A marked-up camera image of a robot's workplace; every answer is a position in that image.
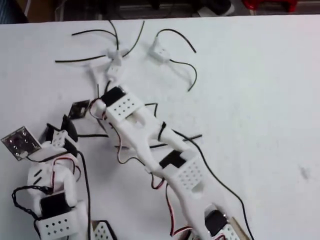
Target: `white table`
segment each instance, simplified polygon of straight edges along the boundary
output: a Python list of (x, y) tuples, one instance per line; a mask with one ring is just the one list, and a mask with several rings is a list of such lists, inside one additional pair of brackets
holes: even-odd
[[(124, 83), (145, 103), (158, 102), (158, 117), (198, 140), (213, 171), (244, 200), (257, 240), (317, 239), (320, 201), (320, 16), (259, 16), (148, 20), (125, 60)], [(131, 46), (141, 20), (115, 21)], [(96, 88), (80, 64), (54, 60), (87, 58), (114, 48), (104, 34), (71, 37), (88, 29), (111, 30), (106, 21), (0, 25), (0, 136), (27, 126), (39, 136), (46, 123), (60, 126), (76, 101), (93, 99)], [(158, 65), (146, 52), (161, 33), (174, 60), (188, 67)], [(74, 121), (81, 134), (102, 133), (88, 117)], [(119, 165), (114, 134), (81, 139), (91, 190), (92, 219), (107, 219), (120, 240), (169, 240), (165, 188), (135, 161)], [(157, 158), (170, 150), (157, 149)], [(32, 218), (15, 208), (11, 193), (26, 184), (29, 162), (18, 162), (0, 144), (0, 239), (37, 239)], [(79, 198), (86, 199), (84, 179)], [(186, 223), (170, 193), (176, 226)], [(217, 198), (245, 229), (237, 199), (221, 188)], [(31, 206), (29, 195), (18, 201)]]

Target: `hole pattern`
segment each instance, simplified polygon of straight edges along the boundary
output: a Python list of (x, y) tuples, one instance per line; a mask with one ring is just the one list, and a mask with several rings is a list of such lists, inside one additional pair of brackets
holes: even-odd
[(196, 162), (185, 163), (183, 171), (178, 175), (178, 180), (187, 190), (192, 190), (202, 179), (203, 174)]
[(110, 232), (108, 230), (107, 225), (104, 222), (98, 224), (96, 229), (94, 230), (95, 240), (108, 240)]
[[(52, 227), (54, 228), (57, 223), (56, 223), (56, 222), (52, 222), (52, 223), (51, 223)], [(59, 229), (59, 231), (62, 233), (64, 230), (69, 230), (69, 229), (70, 229), (70, 227), (69, 227), (69, 226), (66, 226), (65, 229), (64, 229), (63, 227), (61, 227), (61, 228)], [(48, 232), (47, 232), (47, 235), (48, 235), (48, 236), (51, 236), (51, 234), (57, 234), (57, 233), (58, 233), (58, 230), (57, 230), (57, 229), (53, 229), (53, 231), (48, 231)]]

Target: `floor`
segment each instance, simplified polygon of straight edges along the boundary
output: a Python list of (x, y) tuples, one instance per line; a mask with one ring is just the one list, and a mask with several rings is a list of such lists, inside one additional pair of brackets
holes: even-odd
[[(27, 0), (17, 0), (22, 9), (25, 9)], [(97, 13), (97, 6), (85, 4), (86, 0), (31, 0), (28, 19), (32, 23), (50, 21), (79, 21), (101, 19), (150, 19), (150, 18), (187, 18), (203, 17), (203, 14), (194, 13), (191, 6), (176, 1), (174, 5), (164, 2), (159, 10), (153, 10), (148, 3), (127, 5), (121, 8), (107, 3), (100, 8), (105, 8), (104, 15)], [(247, 9), (242, 0), (231, 0), (235, 7), (232, 16), (249, 15), (287, 15), (287, 14), (320, 14), (319, 0), (301, 0), (298, 2), (296, 11), (288, 13), (285, 6), (277, 2), (265, 2), (260, 4), (257, 10)], [(204, 16), (217, 17), (208, 9), (202, 9)]]

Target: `red wire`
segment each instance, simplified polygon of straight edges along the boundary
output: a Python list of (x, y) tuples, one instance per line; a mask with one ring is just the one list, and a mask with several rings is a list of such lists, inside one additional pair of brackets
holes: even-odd
[(156, 190), (158, 190), (159, 188), (161, 188), (161, 186), (165, 183), (165, 178), (162, 178), (162, 180), (161, 180), (161, 182), (157, 185), (157, 186), (155, 186), (154, 185), (154, 175), (151, 173), (151, 177), (152, 177), (152, 180), (151, 180), (151, 187), (152, 187), (152, 189), (156, 189)]
[(191, 230), (191, 229), (192, 229), (192, 227), (190, 227), (190, 226), (181, 227), (178, 230), (174, 231), (173, 236), (175, 236), (177, 234), (180, 234), (180, 233), (182, 233), (182, 232), (184, 232), (186, 230)]
[(183, 231), (191, 230), (192, 227), (191, 226), (184, 226), (184, 227), (181, 227), (181, 228), (179, 228), (178, 230), (175, 231), (175, 215), (174, 215), (174, 210), (173, 210), (173, 208), (172, 208), (172, 206), (170, 204), (169, 197), (168, 197), (168, 186), (169, 186), (169, 184), (167, 183), (166, 186), (165, 186), (165, 199), (166, 199), (166, 203), (167, 203), (168, 208), (169, 208), (170, 218), (171, 218), (170, 236), (173, 237), (173, 236), (175, 236), (175, 235), (177, 235), (179, 233), (182, 233)]
[(56, 161), (58, 161), (58, 160), (70, 160), (70, 161), (72, 161), (72, 163), (73, 163), (73, 171), (72, 171), (73, 174), (75, 174), (75, 171), (76, 171), (76, 164), (75, 164), (75, 161), (72, 158), (70, 158), (70, 157), (59, 157), (59, 158), (55, 159), (53, 161), (52, 178), (51, 178), (51, 185), (52, 185), (53, 191), (55, 190), (55, 171), (54, 171), (54, 166), (56, 164)]
[(224, 234), (218, 236), (215, 240), (226, 240), (226, 236)]
[(72, 158), (70, 158), (70, 157), (59, 157), (59, 158), (57, 158), (57, 159), (55, 159), (55, 160), (54, 160), (54, 162), (53, 162), (53, 166), (55, 166), (56, 161), (58, 161), (58, 160), (70, 160), (70, 161), (72, 161), (72, 163), (73, 163), (73, 170), (72, 170), (72, 173), (73, 173), (73, 174), (75, 174), (75, 171), (76, 171), (76, 164), (75, 164), (75, 161), (74, 161)]
[(174, 210), (170, 204), (169, 197), (168, 197), (168, 186), (169, 186), (169, 184), (167, 183), (165, 186), (165, 199), (166, 199), (166, 203), (168, 204), (168, 208), (169, 208), (169, 212), (170, 212), (170, 218), (171, 218), (170, 236), (172, 237), (174, 234), (174, 229), (175, 229), (175, 217), (174, 217)]

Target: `white 3d-printed part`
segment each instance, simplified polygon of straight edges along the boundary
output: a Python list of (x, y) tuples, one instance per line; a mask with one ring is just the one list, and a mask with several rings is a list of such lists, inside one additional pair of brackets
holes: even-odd
[(68, 135), (66, 130), (62, 131), (54, 131), (53, 138), (52, 138), (52, 145), (56, 148), (62, 148), (66, 141), (66, 136)]
[(103, 221), (99, 222), (94, 230), (95, 240), (113, 240), (107, 224)]
[(77, 210), (40, 220), (37, 223), (41, 240), (63, 238), (79, 231)]
[(144, 104), (135, 95), (128, 93), (107, 107), (106, 115), (108, 118), (113, 118), (115, 122), (121, 122), (142, 106)]
[(225, 240), (241, 240), (231, 224), (227, 224), (212, 239), (217, 239), (220, 235), (225, 236)]

